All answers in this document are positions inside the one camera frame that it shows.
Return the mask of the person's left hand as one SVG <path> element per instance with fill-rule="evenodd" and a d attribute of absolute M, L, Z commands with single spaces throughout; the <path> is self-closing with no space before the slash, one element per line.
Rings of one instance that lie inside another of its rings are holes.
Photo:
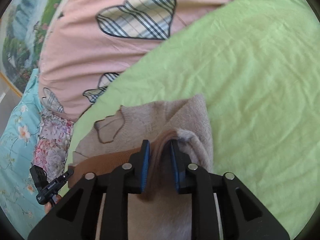
<path fill-rule="evenodd" d="M 53 206 L 57 204 L 61 199 L 62 197 L 59 194 L 54 195 L 52 200 L 44 205 L 45 213 L 48 214 L 49 211 L 53 208 Z"/>

